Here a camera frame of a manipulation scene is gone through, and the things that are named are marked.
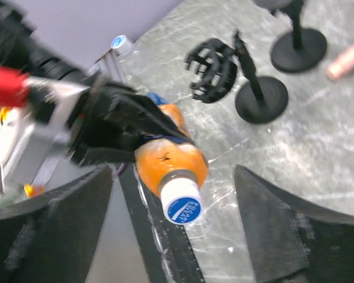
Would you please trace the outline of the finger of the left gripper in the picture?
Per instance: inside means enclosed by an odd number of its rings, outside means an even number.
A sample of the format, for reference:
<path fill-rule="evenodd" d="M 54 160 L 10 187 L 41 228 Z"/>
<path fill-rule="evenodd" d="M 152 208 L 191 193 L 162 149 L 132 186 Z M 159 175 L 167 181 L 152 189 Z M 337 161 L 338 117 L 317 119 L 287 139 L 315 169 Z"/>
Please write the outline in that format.
<path fill-rule="evenodd" d="M 113 120 L 126 123 L 144 134 L 166 135 L 194 143 L 172 119 L 146 96 L 118 94 L 112 99 Z"/>

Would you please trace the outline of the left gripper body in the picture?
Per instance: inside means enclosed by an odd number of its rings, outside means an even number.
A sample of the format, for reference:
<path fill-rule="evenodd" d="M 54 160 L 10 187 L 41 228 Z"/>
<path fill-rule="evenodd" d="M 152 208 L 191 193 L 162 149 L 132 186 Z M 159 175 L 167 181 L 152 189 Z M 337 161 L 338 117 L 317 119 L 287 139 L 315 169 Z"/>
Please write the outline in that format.
<path fill-rule="evenodd" d="M 142 94 L 112 81 L 95 81 L 82 95 L 81 107 L 71 125 L 68 155 L 77 165 L 133 163 L 131 149 L 137 138 L 134 122 L 126 121 L 130 111 L 118 104 L 121 98 L 140 102 Z"/>

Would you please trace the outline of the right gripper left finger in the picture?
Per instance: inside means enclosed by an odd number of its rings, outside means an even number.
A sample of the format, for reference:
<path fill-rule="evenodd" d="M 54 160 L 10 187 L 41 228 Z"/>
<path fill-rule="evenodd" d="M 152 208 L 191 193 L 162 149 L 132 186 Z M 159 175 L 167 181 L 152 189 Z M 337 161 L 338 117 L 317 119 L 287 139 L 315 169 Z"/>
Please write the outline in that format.
<path fill-rule="evenodd" d="M 108 166 L 0 210 L 0 282 L 85 282 L 112 192 Z"/>

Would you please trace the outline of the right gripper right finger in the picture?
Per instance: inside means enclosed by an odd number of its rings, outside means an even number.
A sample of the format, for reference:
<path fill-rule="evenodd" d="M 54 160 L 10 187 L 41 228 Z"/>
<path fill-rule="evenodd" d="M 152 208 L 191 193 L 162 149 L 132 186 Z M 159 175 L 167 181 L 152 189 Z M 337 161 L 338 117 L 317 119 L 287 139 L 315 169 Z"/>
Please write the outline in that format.
<path fill-rule="evenodd" d="M 354 216 L 281 189 L 248 168 L 234 172 L 256 282 L 354 282 Z"/>

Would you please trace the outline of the orange juice bottle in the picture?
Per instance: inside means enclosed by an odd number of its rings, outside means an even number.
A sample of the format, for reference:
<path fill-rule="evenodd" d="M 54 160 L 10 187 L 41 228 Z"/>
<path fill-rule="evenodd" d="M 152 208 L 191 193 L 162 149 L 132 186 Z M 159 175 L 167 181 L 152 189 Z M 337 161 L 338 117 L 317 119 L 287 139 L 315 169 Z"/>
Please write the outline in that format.
<path fill-rule="evenodd" d="M 176 137 L 158 135 L 144 136 L 138 145 L 135 151 L 138 175 L 159 200 L 165 183 L 177 177 L 193 180 L 200 192 L 209 167 L 207 159 L 194 144 Z"/>

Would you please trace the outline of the orange bottle cap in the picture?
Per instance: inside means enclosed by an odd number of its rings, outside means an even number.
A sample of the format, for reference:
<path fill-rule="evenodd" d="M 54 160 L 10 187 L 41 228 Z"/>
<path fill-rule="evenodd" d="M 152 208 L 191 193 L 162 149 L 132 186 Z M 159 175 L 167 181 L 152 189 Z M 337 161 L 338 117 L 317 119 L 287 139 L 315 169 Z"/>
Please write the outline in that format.
<path fill-rule="evenodd" d="M 198 185 L 191 179 L 177 177 L 165 183 L 160 191 L 165 218 L 176 225 L 195 221 L 202 212 Z"/>

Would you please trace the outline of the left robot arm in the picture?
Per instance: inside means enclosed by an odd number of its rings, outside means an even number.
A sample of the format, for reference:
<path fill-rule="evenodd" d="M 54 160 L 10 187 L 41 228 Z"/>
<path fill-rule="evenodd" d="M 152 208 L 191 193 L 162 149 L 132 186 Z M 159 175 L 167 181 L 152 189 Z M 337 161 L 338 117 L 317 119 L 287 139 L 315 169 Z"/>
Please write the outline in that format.
<path fill-rule="evenodd" d="M 15 5 L 0 1 L 0 65 L 88 88 L 67 120 L 72 162 L 133 163 L 135 150 L 151 138 L 192 143 L 149 97 L 99 71 L 88 75 L 42 47 L 23 16 Z"/>

